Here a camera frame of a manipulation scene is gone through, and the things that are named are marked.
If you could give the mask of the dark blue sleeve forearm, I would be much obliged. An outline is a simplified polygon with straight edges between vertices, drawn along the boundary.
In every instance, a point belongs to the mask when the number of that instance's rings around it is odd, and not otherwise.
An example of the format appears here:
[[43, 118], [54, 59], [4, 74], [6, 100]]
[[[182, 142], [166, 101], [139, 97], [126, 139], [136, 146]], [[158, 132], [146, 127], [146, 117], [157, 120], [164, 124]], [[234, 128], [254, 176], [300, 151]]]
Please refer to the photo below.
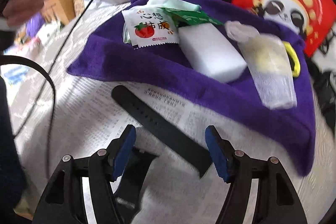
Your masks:
[[20, 202], [27, 187], [25, 173], [21, 167], [11, 127], [7, 103], [6, 84], [1, 79], [1, 208], [13, 210]]

